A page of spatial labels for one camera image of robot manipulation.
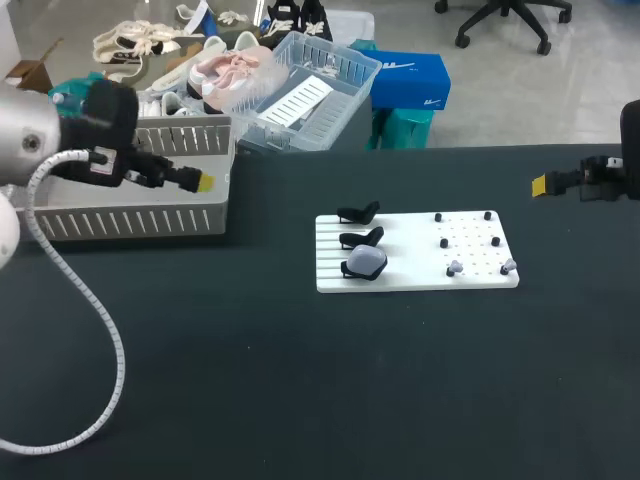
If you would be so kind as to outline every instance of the gray floor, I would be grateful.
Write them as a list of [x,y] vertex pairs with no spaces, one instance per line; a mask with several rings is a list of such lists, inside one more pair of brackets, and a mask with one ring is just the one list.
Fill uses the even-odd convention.
[[[10,11],[25,58],[38,58],[64,37],[47,62],[56,83],[96,68],[91,47],[97,34],[127,19],[171,23],[173,8],[181,3],[149,1],[13,0]],[[551,54],[540,57],[538,38],[513,12],[508,18],[494,14],[470,31],[466,50],[456,48],[457,28],[482,1],[451,2],[444,15],[434,12],[434,0],[324,4],[373,13],[381,49],[443,56],[452,90],[446,110],[434,119],[430,146],[619,141],[620,111],[640,98],[640,5],[575,1],[568,25],[557,23],[556,9],[532,6],[553,44]],[[227,5],[253,17],[252,0]]]

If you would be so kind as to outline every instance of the white coiled cable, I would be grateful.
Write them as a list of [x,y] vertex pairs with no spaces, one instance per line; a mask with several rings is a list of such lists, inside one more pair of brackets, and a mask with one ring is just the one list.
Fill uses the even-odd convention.
[[36,190],[38,190],[38,186],[45,179],[45,177],[49,174],[51,169],[56,165],[59,165],[64,162],[71,161],[88,161],[89,160],[89,152],[86,150],[70,150],[67,152],[61,152],[52,157],[45,160],[42,165],[38,167],[35,171],[31,180],[29,180],[29,185],[27,186],[27,207],[25,209],[25,218],[27,222],[27,226],[31,231],[33,237],[40,244],[40,246],[44,249],[45,253],[49,256],[49,258],[55,263],[62,273],[64,273],[69,280],[73,282],[73,284],[80,290],[80,292],[85,296],[89,303],[96,309],[100,318],[106,325],[109,330],[109,334],[111,335],[111,340],[113,341],[113,346],[116,350],[116,359],[117,359],[117,370],[116,370],[116,385],[113,389],[113,393],[111,394],[111,398],[109,399],[109,403],[107,404],[107,408],[105,408],[100,418],[96,420],[96,422],[91,425],[84,432],[80,433],[76,437],[67,440],[66,442],[56,443],[53,445],[47,445],[42,447],[29,447],[25,445],[18,445],[16,443],[8,442],[7,440],[0,439],[0,449],[7,450],[13,453],[19,453],[21,455],[48,455],[51,453],[61,452],[63,450],[67,450],[69,448],[75,447],[76,445],[81,444],[88,438],[90,438],[94,433],[96,433],[100,428],[105,424],[105,422],[109,419],[113,410],[116,408],[118,404],[118,400],[120,399],[120,394],[122,393],[122,388],[124,387],[124,348],[122,346],[122,340],[120,339],[120,334],[118,333],[118,329],[116,328],[109,312],[104,308],[100,300],[93,294],[89,287],[87,287],[80,277],[76,275],[76,273],[67,265],[60,254],[56,252],[56,250],[51,246],[49,240],[45,236],[44,232],[38,225],[38,221],[36,220],[36,215],[34,212],[35,205],[35,196]]

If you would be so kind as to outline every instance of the black tabletop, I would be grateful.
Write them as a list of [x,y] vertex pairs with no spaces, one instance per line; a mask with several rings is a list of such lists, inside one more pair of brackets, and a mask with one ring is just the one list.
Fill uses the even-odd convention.
[[[113,418],[3,479],[626,479],[640,471],[640,204],[531,199],[617,146],[242,157],[223,240],[65,247],[127,354]],[[314,219],[500,214],[520,285],[323,295]],[[87,428],[115,359],[37,248],[0,272],[0,436]]]

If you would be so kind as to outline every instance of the transparent plastic bin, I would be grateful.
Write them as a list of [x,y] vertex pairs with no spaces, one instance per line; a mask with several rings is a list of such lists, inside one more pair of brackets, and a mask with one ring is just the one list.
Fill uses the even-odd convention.
[[[299,32],[289,33],[273,53],[276,67],[289,69],[284,85],[272,93],[275,69],[265,65],[222,108],[234,119],[236,138],[274,151],[329,149],[369,95],[382,64],[355,50]],[[306,120],[287,128],[257,118],[312,75],[333,91]]]

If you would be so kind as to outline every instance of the chair base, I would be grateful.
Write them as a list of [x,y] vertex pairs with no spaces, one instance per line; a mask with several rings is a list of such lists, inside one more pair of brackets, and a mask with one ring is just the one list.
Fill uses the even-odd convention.
[[[546,5],[549,7],[561,8],[562,11],[558,16],[559,23],[569,23],[571,21],[572,5],[564,0],[490,0],[480,10],[473,14],[473,16],[467,20],[458,30],[458,36],[456,37],[455,44],[460,48],[467,48],[471,39],[465,35],[467,30],[471,29],[474,25],[487,18],[493,12],[500,10],[500,15],[506,17],[509,15],[509,10],[516,12],[531,29],[536,32],[540,37],[540,44],[538,45],[538,54],[549,55],[551,51],[551,43],[547,32],[544,31],[538,19],[531,13],[531,10],[527,8],[526,3],[532,5]],[[449,0],[438,0],[434,6],[437,13],[444,13],[449,10]]]

